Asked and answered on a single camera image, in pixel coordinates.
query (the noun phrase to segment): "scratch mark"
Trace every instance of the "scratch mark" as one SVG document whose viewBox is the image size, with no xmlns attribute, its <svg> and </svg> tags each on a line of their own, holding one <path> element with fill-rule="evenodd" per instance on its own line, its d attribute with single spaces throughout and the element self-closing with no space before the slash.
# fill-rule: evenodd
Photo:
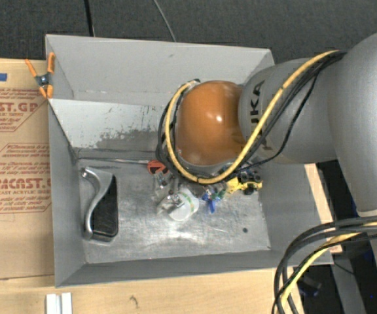
<svg viewBox="0 0 377 314">
<path fill-rule="evenodd" d="M 227 233 L 226 230 L 222 230 L 222 229 L 214 228 L 214 227 L 211 227 L 211 226 L 207 226 L 207 227 L 209 227 L 209 228 L 211 228 L 211 229 L 214 229 L 214 230 L 217 230 L 218 232 L 224 232 L 224 233 Z"/>
<path fill-rule="evenodd" d="M 129 301 L 130 301 L 130 300 L 132 300 L 132 301 L 135 303 L 136 308 L 139 308 L 139 304 L 138 304 L 137 299 L 135 298 L 134 295 L 132 295 L 132 296 L 129 298 Z"/>
</svg>

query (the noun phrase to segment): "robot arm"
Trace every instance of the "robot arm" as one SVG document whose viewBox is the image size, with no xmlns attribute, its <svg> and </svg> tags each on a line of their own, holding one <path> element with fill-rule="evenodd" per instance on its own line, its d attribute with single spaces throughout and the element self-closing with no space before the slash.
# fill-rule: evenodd
<svg viewBox="0 0 377 314">
<path fill-rule="evenodd" d="M 242 91 L 220 81 L 182 87 L 166 130 L 175 102 L 181 104 L 172 122 L 175 146 L 166 132 L 168 165 L 187 179 L 227 181 L 247 161 L 251 167 L 338 159 L 359 215 L 377 215 L 377 34 L 347 54 L 259 71 Z M 377 239 L 371 243 L 377 263 Z"/>
</svg>

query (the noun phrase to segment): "cardboard sheet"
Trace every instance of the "cardboard sheet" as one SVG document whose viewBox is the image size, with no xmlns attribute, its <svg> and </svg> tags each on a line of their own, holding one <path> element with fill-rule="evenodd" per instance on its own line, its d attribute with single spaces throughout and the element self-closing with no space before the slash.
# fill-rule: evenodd
<svg viewBox="0 0 377 314">
<path fill-rule="evenodd" d="M 32 61 L 45 73 L 45 61 Z M 0 279 L 53 274 L 48 103 L 24 60 L 0 60 Z"/>
</svg>

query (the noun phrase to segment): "black floor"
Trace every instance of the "black floor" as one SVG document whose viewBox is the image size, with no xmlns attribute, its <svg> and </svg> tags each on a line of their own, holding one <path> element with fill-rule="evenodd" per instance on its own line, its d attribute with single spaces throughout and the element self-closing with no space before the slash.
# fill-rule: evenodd
<svg viewBox="0 0 377 314">
<path fill-rule="evenodd" d="M 377 0 L 158 2 L 179 42 L 270 48 L 278 63 L 313 56 L 329 48 L 347 50 L 377 32 Z M 90 0 L 90 6 L 98 37 L 171 41 L 152 0 Z M 0 57 L 44 58 L 46 33 L 87 36 L 82 0 L 0 0 Z M 332 180 L 333 196 L 345 192 L 336 181 L 340 172 L 334 168 L 328 164 L 324 169 L 332 172 L 333 179 L 327 175 L 327 181 Z M 341 204 L 339 199 L 336 202 L 337 206 Z M 336 207 L 337 217 L 348 216 L 348 207 Z M 356 258 L 355 272 L 370 269 L 362 259 Z M 373 291 L 365 291 L 365 285 L 376 280 L 373 273 L 361 273 L 366 276 L 361 277 L 361 293 L 368 297 L 369 314 L 377 309 L 370 302 Z M 316 298 L 305 298 L 307 313 L 341 313 L 330 272 L 315 268 L 309 274 L 325 286 Z"/>
</svg>

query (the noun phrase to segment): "wooden table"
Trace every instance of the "wooden table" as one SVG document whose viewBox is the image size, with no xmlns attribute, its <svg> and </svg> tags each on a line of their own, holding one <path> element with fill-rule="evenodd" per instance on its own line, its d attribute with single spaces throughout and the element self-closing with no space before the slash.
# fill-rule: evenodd
<svg viewBox="0 0 377 314">
<path fill-rule="evenodd" d="M 8 67 L 18 61 L 0 60 Z M 321 219 L 331 220 L 314 165 L 306 166 Z M 54 288 L 54 276 L 0 280 L 0 313 L 44 313 L 45 295 L 72 292 L 74 313 L 270 313 L 274 270 Z M 297 290 L 293 293 L 303 313 Z"/>
</svg>

